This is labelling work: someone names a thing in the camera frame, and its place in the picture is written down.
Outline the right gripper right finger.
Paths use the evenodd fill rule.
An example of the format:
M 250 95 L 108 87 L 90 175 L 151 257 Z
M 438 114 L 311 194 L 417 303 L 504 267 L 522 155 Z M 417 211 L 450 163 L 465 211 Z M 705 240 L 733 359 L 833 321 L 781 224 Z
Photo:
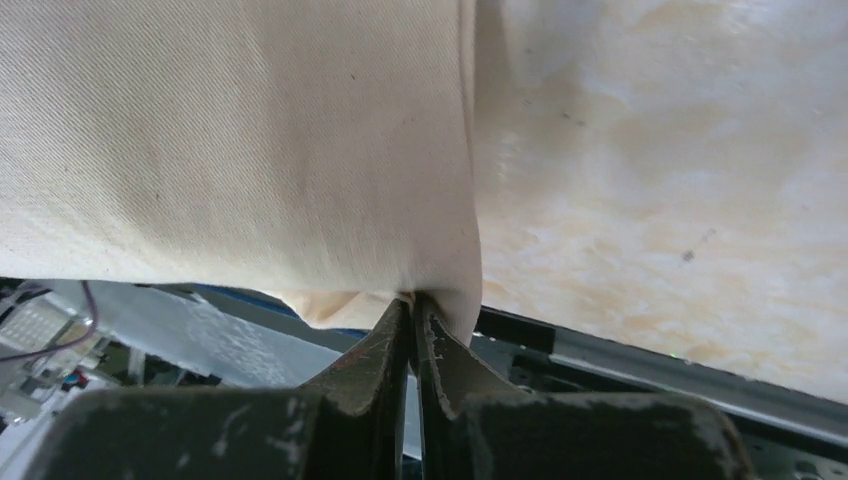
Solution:
M 751 479 L 732 422 L 668 393 L 530 393 L 413 307 L 413 367 L 427 479 Z

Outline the beige cloth drape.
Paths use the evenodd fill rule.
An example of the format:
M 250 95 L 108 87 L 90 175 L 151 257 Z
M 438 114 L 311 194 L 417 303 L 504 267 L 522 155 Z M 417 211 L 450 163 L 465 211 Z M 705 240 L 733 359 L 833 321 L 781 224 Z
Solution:
M 1 273 L 482 299 L 471 1 L 5 1 Z

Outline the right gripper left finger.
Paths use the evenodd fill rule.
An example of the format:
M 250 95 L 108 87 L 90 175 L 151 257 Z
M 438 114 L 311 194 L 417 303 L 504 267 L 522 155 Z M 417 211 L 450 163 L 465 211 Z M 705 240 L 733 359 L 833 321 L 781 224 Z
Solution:
M 29 479 L 397 479 L 410 308 L 295 388 L 98 390 L 56 418 Z

